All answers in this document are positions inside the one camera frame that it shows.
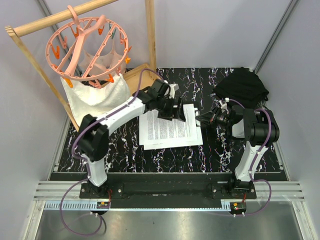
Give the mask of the printed paper sheet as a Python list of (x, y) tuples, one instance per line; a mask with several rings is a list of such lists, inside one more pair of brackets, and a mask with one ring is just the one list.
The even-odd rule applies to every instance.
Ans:
[(158, 118), (158, 111), (149, 111), (139, 117), (139, 145), (163, 144), (170, 140), (192, 140), (197, 136), (194, 104), (183, 105), (186, 121)]
[(165, 143), (157, 144), (145, 144), (144, 150), (156, 150), (156, 149), (167, 149), (167, 148), (179, 148), (188, 146), (199, 146), (203, 144), (203, 137), (201, 127), (196, 127), (196, 137), (192, 140), (186, 140), (185, 138), (177, 138), (176, 140), (168, 140)]

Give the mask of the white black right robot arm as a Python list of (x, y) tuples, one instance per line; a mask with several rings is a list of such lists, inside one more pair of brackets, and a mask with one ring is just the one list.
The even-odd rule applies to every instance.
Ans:
[(207, 126), (222, 126), (232, 139), (245, 140), (241, 160), (222, 193), (239, 198), (254, 189), (254, 174), (264, 153), (280, 137), (280, 129), (272, 111), (233, 105), (230, 109), (215, 107), (195, 117)]

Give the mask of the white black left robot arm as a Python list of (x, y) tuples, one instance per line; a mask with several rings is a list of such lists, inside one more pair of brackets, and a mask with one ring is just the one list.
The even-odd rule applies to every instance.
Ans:
[(164, 80), (156, 79), (152, 86), (136, 91), (114, 110), (98, 117), (87, 114), (82, 119), (76, 144), (87, 167), (90, 192), (95, 197), (103, 198), (108, 193), (108, 177), (104, 165), (109, 137), (114, 131), (130, 120), (153, 110), (158, 112), (160, 119), (185, 122), (183, 100), (175, 95), (177, 90), (178, 84), (168, 84)]

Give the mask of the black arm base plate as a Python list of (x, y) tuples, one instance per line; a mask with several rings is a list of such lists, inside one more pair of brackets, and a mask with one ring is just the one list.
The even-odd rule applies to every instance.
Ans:
[(81, 184), (81, 199), (120, 199), (138, 196), (201, 196), (213, 199), (257, 198), (251, 180), (237, 180), (233, 173), (108, 173), (100, 187)]

